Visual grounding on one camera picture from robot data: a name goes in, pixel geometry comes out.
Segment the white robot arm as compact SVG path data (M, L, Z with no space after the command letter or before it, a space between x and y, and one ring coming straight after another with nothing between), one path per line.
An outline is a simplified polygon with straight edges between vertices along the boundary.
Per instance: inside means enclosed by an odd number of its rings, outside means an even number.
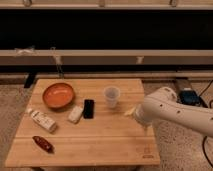
M177 94L169 87L146 95L133 116L142 125L150 125L160 118L213 138L213 109L180 104Z

